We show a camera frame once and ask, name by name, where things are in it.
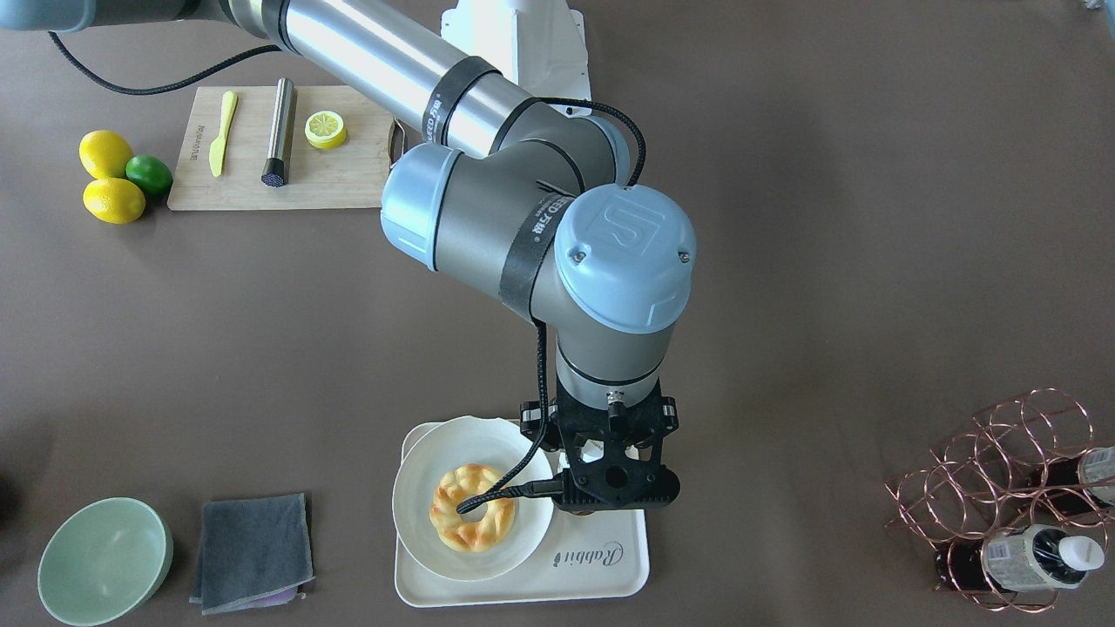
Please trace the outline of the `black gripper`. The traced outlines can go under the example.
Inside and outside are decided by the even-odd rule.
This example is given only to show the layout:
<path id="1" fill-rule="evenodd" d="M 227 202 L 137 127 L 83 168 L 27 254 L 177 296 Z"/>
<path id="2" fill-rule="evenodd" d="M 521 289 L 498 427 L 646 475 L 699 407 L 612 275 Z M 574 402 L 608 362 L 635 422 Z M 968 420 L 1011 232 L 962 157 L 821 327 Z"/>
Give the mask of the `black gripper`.
<path id="1" fill-rule="evenodd" d="M 537 437 L 544 431 L 545 451 L 578 451 L 585 440 L 603 443 L 603 459 L 590 465 L 598 472 L 598 496 L 609 509 L 651 509 L 666 507 L 679 495 L 680 483 L 671 469 L 661 461 L 662 442 L 679 426 L 673 398 L 661 394 L 656 384 L 644 401 L 632 406 L 623 401 L 609 408 L 589 408 L 574 401 L 564 388 L 558 388 L 549 416 L 542 418 L 540 402 L 522 402 L 518 406 L 522 436 Z M 549 480 L 530 480 L 523 496 L 553 496 L 563 492 L 563 480 L 555 474 Z"/>

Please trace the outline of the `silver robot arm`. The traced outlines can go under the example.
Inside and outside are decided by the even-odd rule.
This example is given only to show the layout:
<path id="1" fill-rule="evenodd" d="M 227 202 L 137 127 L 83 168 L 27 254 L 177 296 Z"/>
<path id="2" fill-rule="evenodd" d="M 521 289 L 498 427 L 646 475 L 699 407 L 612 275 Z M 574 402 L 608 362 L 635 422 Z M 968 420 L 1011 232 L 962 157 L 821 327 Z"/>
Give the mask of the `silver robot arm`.
<path id="1" fill-rule="evenodd" d="M 469 512 L 550 496 L 566 512 L 665 507 L 677 430 L 659 369 L 692 293 L 696 238 L 672 199 L 639 184 L 617 123 L 568 118 L 482 58 L 382 1 L 4 1 L 3 27 L 52 36 L 96 25 L 211 19 L 314 61 L 421 134 L 388 175 L 382 231 L 403 253 L 497 298 L 537 327 L 540 401 L 522 433 L 568 467 L 514 488 L 510 471 Z"/>

